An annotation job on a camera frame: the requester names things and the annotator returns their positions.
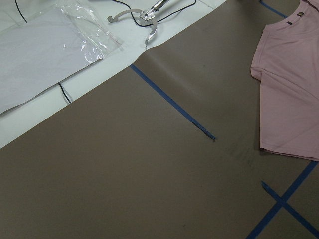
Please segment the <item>pink Snoopy t-shirt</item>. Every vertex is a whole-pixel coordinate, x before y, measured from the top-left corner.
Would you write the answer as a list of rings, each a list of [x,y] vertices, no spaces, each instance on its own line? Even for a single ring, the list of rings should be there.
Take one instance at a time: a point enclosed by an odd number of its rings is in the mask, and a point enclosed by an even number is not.
[[[260,81],[260,148],[319,159],[319,3],[302,0],[266,25],[251,75]]]

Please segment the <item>clear plastic bag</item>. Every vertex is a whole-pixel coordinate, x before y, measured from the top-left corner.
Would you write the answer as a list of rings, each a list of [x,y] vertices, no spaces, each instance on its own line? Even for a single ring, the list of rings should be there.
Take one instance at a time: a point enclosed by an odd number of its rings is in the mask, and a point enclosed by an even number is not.
[[[80,0],[61,0],[0,34],[0,110],[20,106],[122,45]]]

